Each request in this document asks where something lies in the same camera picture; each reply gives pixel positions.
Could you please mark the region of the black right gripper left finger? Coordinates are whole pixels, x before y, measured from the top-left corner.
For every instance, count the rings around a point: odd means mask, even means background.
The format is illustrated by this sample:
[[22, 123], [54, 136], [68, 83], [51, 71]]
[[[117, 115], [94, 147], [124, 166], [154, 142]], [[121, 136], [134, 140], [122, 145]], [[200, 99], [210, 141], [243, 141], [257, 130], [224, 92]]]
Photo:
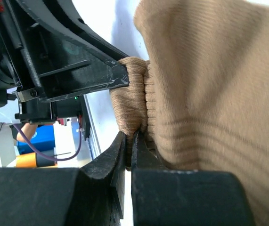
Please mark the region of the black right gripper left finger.
[[81, 168], [0, 168], [0, 226], [118, 226], [126, 136]]

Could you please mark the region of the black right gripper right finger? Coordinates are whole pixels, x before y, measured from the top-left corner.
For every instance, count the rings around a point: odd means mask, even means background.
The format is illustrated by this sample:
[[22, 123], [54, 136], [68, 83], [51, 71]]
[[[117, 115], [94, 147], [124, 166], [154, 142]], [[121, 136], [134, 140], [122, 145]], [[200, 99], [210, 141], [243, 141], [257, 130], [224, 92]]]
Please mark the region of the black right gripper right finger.
[[239, 179], [229, 172], [171, 170], [133, 138], [131, 196], [136, 226], [253, 226]]

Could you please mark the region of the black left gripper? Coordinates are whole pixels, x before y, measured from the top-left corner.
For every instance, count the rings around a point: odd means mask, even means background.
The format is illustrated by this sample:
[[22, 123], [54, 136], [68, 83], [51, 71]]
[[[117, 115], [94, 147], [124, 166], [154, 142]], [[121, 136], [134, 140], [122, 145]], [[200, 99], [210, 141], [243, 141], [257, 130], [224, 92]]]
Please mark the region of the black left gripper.
[[128, 86], [126, 55], [70, 0], [0, 0], [0, 122], [82, 116], [82, 97]]

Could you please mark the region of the brown sock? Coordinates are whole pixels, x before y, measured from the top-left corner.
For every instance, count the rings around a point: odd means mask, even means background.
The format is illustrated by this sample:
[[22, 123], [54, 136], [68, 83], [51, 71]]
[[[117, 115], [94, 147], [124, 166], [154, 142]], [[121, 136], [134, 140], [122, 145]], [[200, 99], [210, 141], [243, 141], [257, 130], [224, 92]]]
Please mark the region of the brown sock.
[[142, 0], [134, 24], [149, 60], [127, 57], [110, 91], [126, 162], [141, 130], [178, 170], [223, 170], [269, 226], [269, 6], [246, 0]]

